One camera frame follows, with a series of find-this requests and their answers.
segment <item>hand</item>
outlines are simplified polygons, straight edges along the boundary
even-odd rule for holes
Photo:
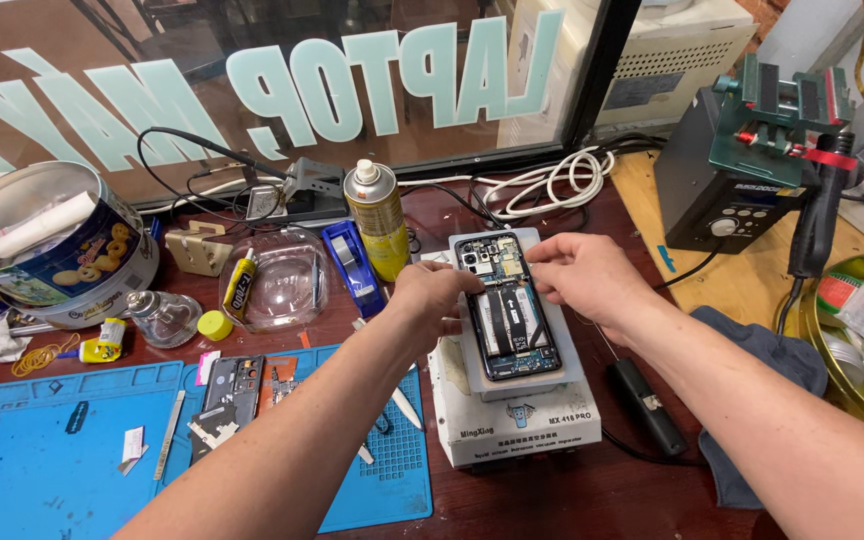
[[[608,236],[564,232],[525,252],[535,288],[553,303],[569,305],[626,345],[623,329],[637,313],[662,301]]]
[[[451,264],[423,260],[406,266],[395,280],[395,292],[382,313],[404,319],[417,355],[435,349],[442,336],[462,334],[459,318],[460,292],[485,290],[481,279]]]

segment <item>phone battery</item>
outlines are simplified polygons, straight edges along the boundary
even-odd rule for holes
[[[478,297],[478,309],[479,320],[485,321],[483,330],[489,358],[528,354],[548,345],[524,286],[512,284],[487,290]]]

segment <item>wooden desk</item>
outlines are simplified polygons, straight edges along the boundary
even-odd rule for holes
[[[708,253],[668,250],[677,272],[671,272],[659,254],[659,246],[666,244],[666,233],[652,172],[658,156],[658,152],[623,155],[612,169],[612,180],[655,265],[662,277],[670,280],[702,263]],[[776,311],[792,287],[786,267],[797,219],[798,212],[789,213],[745,251],[718,254],[701,272],[672,285],[678,306],[686,313],[699,306],[712,306],[742,324],[773,328]],[[863,253],[864,234],[839,217],[827,266]]]
[[[460,194],[468,195],[461,182],[452,184],[452,187]],[[485,229],[479,218],[440,191],[421,190],[403,201],[409,225],[416,229],[423,251],[448,249],[450,235]],[[649,283],[663,279],[642,238],[635,235],[636,227],[611,181],[606,182],[588,209],[590,218],[584,231],[612,236]],[[530,221],[545,233],[570,229],[579,222],[577,212],[549,219],[547,225],[539,219]],[[205,310],[216,309],[219,305],[218,280],[179,272],[168,251],[162,251],[162,264],[152,287],[189,294]],[[329,295],[325,310],[306,327],[312,346],[339,343],[352,334],[352,322],[358,313],[349,295],[340,293],[341,288],[335,289],[334,294]],[[580,351],[582,366],[603,425],[635,448],[655,452],[651,443],[633,429],[610,395],[604,368],[612,361],[612,356],[598,332],[580,323],[569,309],[566,309],[565,318],[576,349]],[[110,367],[174,360],[198,362],[200,353],[214,348],[229,356],[298,349],[302,347],[298,337],[301,331],[301,327],[294,326],[274,333],[247,334],[236,328],[230,337],[218,344],[199,336],[176,349],[159,350],[136,337],[135,327],[131,326],[126,334],[126,350],[130,355]],[[95,330],[90,330],[82,337],[92,338],[96,334]],[[63,332],[39,335],[32,340],[30,348],[65,339]],[[628,355],[630,351],[618,350],[618,354]],[[695,458],[695,441],[700,430],[698,421],[651,368],[638,358],[636,361],[690,442],[691,448],[685,456]],[[34,372],[31,377],[49,378],[97,369],[103,367],[57,360]],[[0,383],[14,379],[9,366],[0,365]],[[439,443],[427,372],[420,373],[420,381],[435,513],[426,520],[388,523],[331,536],[745,540],[753,535],[754,526],[757,530],[760,528],[757,520],[768,518],[764,512],[716,508],[713,477],[707,469],[647,463],[631,458],[606,441],[568,453],[512,460],[490,472],[454,470]],[[774,536],[757,533],[754,537]]]

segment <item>glass bottle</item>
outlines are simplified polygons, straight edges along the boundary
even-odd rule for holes
[[[179,347],[198,332],[202,308],[184,294],[132,290],[126,294],[126,304],[138,331],[152,347]]]

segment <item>glass window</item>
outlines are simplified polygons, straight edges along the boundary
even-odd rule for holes
[[[388,166],[558,144],[597,0],[0,1],[0,172],[94,168],[131,202],[167,199],[137,134],[196,133],[285,169]],[[177,190],[228,160],[155,134]],[[196,178],[205,190],[241,178]]]

